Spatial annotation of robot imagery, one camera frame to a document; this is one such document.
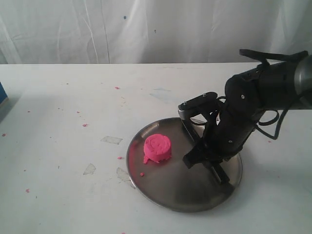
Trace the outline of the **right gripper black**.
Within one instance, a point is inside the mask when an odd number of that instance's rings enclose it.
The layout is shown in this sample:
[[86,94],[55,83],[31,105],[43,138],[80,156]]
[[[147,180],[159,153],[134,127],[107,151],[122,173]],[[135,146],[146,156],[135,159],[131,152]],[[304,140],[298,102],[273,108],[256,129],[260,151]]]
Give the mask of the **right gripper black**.
[[[218,114],[220,122],[208,135],[207,146],[199,140],[183,157],[188,169],[207,160],[231,158],[242,150],[244,143],[261,117],[257,113],[261,107],[258,80],[243,75],[234,75],[225,84],[225,103]],[[228,175],[217,162],[208,162],[208,169],[219,184],[230,181]]]

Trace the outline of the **right robot arm black grey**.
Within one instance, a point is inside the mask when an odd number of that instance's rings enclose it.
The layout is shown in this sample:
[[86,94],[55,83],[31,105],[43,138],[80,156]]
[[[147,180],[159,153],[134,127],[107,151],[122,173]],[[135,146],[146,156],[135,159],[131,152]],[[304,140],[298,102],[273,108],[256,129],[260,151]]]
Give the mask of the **right robot arm black grey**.
[[312,107],[312,57],[307,51],[282,55],[241,49],[240,54],[259,65],[228,79],[223,96],[207,92],[178,107],[195,141],[183,162],[188,168],[203,164],[221,184],[229,177],[220,164],[238,154],[253,131],[275,124],[270,139],[276,140],[289,110]]

